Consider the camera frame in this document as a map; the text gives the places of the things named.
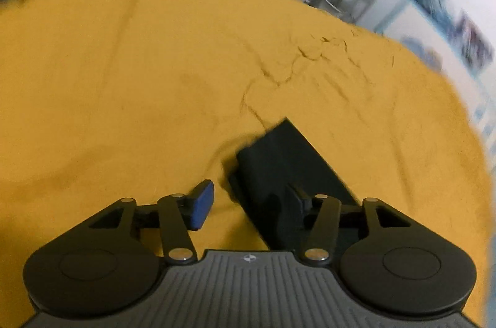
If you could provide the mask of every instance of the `metal pivot pin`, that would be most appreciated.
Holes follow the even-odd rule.
[[[193,251],[187,248],[173,248],[169,251],[169,257],[175,261],[187,261],[193,256]]]
[[[310,248],[305,251],[305,257],[312,261],[325,261],[329,258],[329,253],[322,248]]]

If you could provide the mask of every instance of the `poster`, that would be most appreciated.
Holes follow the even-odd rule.
[[[477,25],[451,0],[414,0],[473,74],[493,61],[494,48]]]

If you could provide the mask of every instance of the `ribbed gray plate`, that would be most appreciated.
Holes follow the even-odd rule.
[[[40,313],[25,328],[473,328],[462,315],[432,321],[379,316],[350,299],[324,268],[292,253],[209,251],[175,266],[140,303],[96,320]]]

